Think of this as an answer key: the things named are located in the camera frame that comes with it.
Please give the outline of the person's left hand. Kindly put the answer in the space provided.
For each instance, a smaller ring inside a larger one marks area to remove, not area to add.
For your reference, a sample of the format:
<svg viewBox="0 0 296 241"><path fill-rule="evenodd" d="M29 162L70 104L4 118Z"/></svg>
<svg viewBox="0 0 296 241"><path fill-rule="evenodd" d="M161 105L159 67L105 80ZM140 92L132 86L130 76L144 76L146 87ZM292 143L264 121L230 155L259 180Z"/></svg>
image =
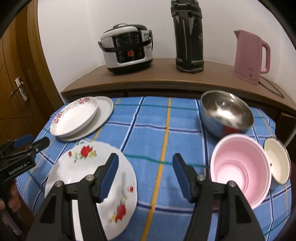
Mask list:
<svg viewBox="0 0 296 241"><path fill-rule="evenodd" d="M21 207L21 201L19 198L19 193L18 193L18 189L16 186L16 180L12 180L11 181L11 187L9 190L9 200L7 202L8 207L13 211L13 212L17 212L20 207Z"/></svg>

